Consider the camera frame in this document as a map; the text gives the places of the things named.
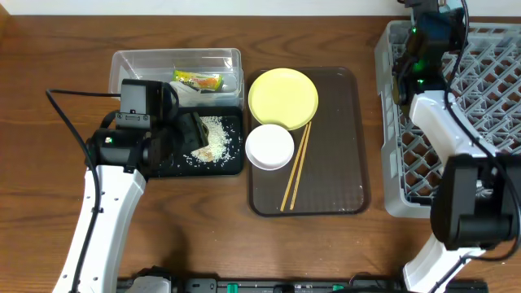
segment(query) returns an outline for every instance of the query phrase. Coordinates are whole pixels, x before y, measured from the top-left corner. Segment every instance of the green connector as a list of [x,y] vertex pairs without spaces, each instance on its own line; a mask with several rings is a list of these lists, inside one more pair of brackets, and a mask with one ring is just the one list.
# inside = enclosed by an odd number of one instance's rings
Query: green connector
[[238,293],[239,292],[239,285],[237,284],[228,284],[228,293]]

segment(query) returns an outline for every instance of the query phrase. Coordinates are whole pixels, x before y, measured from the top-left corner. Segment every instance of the dish rack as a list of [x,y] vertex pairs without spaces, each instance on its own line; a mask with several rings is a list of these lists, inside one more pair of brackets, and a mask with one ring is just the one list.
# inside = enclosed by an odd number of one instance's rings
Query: dish rack
[[[404,52],[410,29],[410,21],[392,21],[374,50],[383,110],[385,208],[393,216],[428,218],[442,165],[422,130],[392,101],[392,65]],[[457,58],[451,53],[442,59],[445,77]],[[452,91],[488,142],[500,151],[521,153],[521,25],[471,24]]]

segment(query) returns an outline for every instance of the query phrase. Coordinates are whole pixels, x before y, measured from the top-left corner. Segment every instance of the cable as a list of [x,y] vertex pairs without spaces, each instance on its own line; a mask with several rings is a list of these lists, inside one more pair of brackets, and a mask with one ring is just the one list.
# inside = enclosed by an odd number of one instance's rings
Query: cable
[[78,285],[80,281],[81,269],[83,267],[83,263],[85,261],[85,255],[87,253],[87,249],[89,248],[89,242],[92,237],[92,232],[94,230],[94,225],[96,224],[96,219],[98,218],[99,206],[101,204],[101,190],[99,187],[99,178],[98,173],[96,172],[96,167],[94,166],[92,159],[90,158],[89,150],[87,149],[87,145],[81,139],[80,134],[74,128],[71,121],[65,116],[65,113],[59,108],[58,104],[52,97],[52,93],[57,94],[75,94],[81,96],[91,96],[91,97],[120,97],[120,94],[98,94],[98,93],[86,93],[86,92],[77,92],[71,90],[46,90],[46,96],[49,99],[52,107],[58,112],[58,115],[61,117],[63,122],[66,124],[68,129],[71,131],[72,136],[77,140],[78,144],[80,144],[80,148],[85,155],[85,162],[87,163],[87,167],[89,167],[92,172],[92,177],[94,179],[94,189],[95,189],[95,197],[94,197],[94,207],[92,208],[92,217],[90,218],[89,228],[87,229],[87,233],[85,234],[85,241],[83,242],[83,246],[81,247],[80,256],[78,258],[78,263],[76,266],[76,270],[74,271],[74,278],[72,279],[72,293],[78,292]]
[[505,180],[506,186],[510,190],[510,196],[512,196],[512,200],[514,201],[514,208],[515,208],[515,220],[518,222],[518,230],[515,235],[515,241],[510,250],[504,255],[504,256],[497,256],[497,257],[481,257],[481,256],[470,256],[465,255],[460,257],[459,261],[436,283],[436,285],[431,289],[431,292],[436,292],[440,288],[442,284],[444,284],[459,268],[460,266],[464,265],[467,260],[482,260],[482,261],[503,261],[511,258],[519,249],[519,235],[521,234],[521,209],[519,207],[519,197],[517,190],[514,187],[514,183],[512,182],[512,179],[508,174],[506,173],[505,169],[497,158],[490,153],[490,151],[484,147],[481,142],[479,141],[479,137],[474,137],[472,135],[471,131],[466,128],[466,126],[458,119],[456,114],[454,113],[454,110],[452,109],[452,103],[449,102],[449,92],[451,91],[451,85],[453,83],[454,77],[456,76],[456,72],[459,68],[459,64],[462,61],[463,54],[465,52],[465,44],[468,38],[469,34],[469,26],[470,26],[470,19],[469,19],[469,11],[468,6],[466,4],[466,0],[461,0],[463,5],[463,10],[465,11],[465,37],[463,39],[462,43],[462,49],[460,50],[458,57],[456,58],[456,63],[454,64],[453,71],[451,72],[449,76],[449,80],[447,81],[447,89],[444,93],[444,103],[445,107],[449,111],[449,114],[454,119],[456,124],[462,129],[462,131],[467,135],[467,137],[471,140],[472,143],[474,143],[485,155],[487,155],[487,159],[496,167],[497,171],[501,175],[501,177]]

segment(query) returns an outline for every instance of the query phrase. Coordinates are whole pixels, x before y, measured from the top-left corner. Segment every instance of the chopsticks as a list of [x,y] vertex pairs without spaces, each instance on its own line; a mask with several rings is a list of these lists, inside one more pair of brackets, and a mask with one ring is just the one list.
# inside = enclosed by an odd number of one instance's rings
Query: chopsticks
[[306,156],[306,150],[308,148],[309,133],[311,133],[311,121],[306,125],[304,133],[302,134],[302,139],[300,139],[299,150],[296,152],[295,162],[293,163],[293,168],[291,169],[290,180],[287,183],[286,192],[284,192],[284,199],[282,200],[282,205],[280,206],[281,212],[284,212],[287,196],[290,193],[291,184],[293,183],[293,176],[295,175],[296,166],[299,164],[300,161],[299,172],[296,175],[295,189],[293,190],[293,197],[291,198],[290,210],[293,210],[293,208],[295,207],[296,195],[300,183],[300,174],[302,173],[302,167],[304,166],[304,158]]

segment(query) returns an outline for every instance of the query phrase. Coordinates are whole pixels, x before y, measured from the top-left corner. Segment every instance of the food wrapper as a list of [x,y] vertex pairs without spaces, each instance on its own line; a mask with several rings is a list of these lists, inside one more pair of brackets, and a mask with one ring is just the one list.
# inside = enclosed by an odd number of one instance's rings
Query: food wrapper
[[222,87],[222,75],[212,73],[193,73],[176,70],[172,81],[180,81],[185,85],[201,90],[219,90]]

